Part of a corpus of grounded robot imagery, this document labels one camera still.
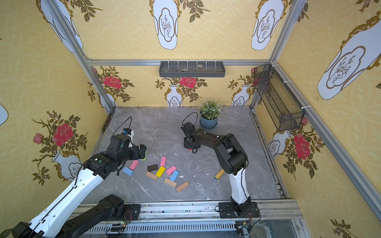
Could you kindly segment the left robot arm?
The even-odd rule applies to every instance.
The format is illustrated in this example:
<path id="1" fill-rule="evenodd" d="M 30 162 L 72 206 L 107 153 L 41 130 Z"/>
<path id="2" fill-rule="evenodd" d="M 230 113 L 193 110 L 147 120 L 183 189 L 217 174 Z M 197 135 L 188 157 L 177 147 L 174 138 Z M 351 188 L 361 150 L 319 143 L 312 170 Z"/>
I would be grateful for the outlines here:
<path id="1" fill-rule="evenodd" d="M 128 160 L 146 157 L 146 146 L 134 145 L 127 130 L 111 137 L 106 151 L 91 156 L 79 169 L 71 184 L 30 222 L 20 222 L 11 231 L 14 238 L 78 238 L 108 219 L 121 219 L 124 200 L 108 195 L 96 206 L 71 219 L 80 203 L 110 174 L 120 172 Z"/>

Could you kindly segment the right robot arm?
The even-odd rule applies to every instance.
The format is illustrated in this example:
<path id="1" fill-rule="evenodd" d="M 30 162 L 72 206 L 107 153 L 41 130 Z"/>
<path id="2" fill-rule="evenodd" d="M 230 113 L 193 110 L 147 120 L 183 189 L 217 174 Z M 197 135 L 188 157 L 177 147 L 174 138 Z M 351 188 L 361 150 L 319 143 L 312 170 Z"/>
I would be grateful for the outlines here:
<path id="1" fill-rule="evenodd" d="M 231 201 L 236 212 L 244 212 L 251 205 L 251 197 L 246 184 L 246 168 L 249 160 L 236 137 L 216 135 L 187 122 L 181 126 L 185 134 L 184 148 L 197 153 L 201 146 L 214 150 L 217 160 L 225 173 L 229 175 L 231 185 Z"/>

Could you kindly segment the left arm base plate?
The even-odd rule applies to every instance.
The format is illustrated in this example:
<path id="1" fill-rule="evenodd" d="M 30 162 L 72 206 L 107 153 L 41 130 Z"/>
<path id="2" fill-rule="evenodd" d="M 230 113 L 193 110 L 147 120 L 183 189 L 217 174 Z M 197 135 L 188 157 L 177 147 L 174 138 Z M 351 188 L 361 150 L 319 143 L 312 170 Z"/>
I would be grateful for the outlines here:
<path id="1" fill-rule="evenodd" d="M 140 209 L 140 204 L 124 204 L 120 218 L 126 222 L 137 221 L 139 219 Z"/>

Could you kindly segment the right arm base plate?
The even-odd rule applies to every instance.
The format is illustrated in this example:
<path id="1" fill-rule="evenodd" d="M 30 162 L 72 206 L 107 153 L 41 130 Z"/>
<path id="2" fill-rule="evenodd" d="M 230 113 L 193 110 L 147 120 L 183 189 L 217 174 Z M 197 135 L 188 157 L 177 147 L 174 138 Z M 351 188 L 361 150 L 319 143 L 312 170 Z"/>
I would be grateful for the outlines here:
<path id="1" fill-rule="evenodd" d="M 236 219 L 236 218 L 259 218 L 260 212 L 255 202 L 245 202 L 238 204 L 236 202 L 220 202 L 217 205 L 217 211 L 220 218 Z"/>

